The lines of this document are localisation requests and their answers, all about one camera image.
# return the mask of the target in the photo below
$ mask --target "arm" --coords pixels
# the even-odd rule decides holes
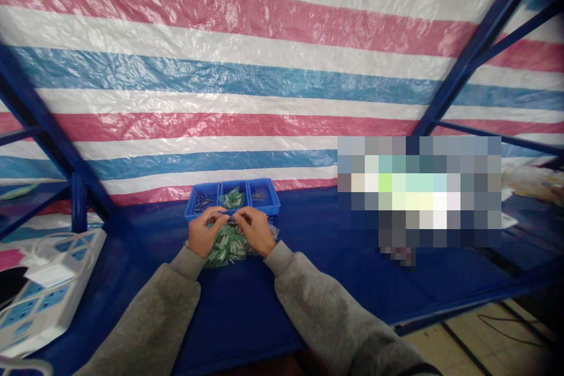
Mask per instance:
[[[116,327],[75,376],[167,375],[200,300],[196,282],[217,231],[229,216],[210,207],[190,222],[190,248],[162,264],[131,301]],[[212,228],[206,224],[214,222]]]
[[[331,374],[440,374],[386,323],[362,308],[339,282],[317,270],[303,254],[293,253],[282,241],[276,244],[267,229],[266,216],[263,223],[258,210],[243,210],[241,214],[250,219],[238,217],[237,222],[249,244],[266,257],[264,262],[276,277],[278,299]]]

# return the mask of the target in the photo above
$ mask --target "person's right hand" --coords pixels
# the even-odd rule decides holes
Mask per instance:
[[[236,211],[233,218],[243,229],[249,245],[261,256],[268,256],[276,246],[276,241],[272,238],[266,214],[252,207],[244,207]]]

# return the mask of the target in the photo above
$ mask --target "hand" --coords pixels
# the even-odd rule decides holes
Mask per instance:
[[[276,246],[276,241],[272,238],[266,214],[252,207],[244,207],[236,211],[233,218],[243,229],[249,245],[261,256],[268,256]]]
[[[206,259],[216,241],[217,231],[229,219],[228,214],[222,214],[226,211],[223,207],[208,207],[200,217],[192,220],[188,225],[188,248]]]

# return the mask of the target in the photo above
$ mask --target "pixelated area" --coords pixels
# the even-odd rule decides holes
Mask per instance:
[[[337,168],[339,230],[402,266],[501,245],[501,137],[339,137]]]

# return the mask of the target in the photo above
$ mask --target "charger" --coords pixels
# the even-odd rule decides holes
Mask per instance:
[[[67,251],[61,253],[53,247],[45,246],[36,251],[30,259],[24,276],[39,285],[49,288],[70,278],[76,278],[82,270],[80,261]]]

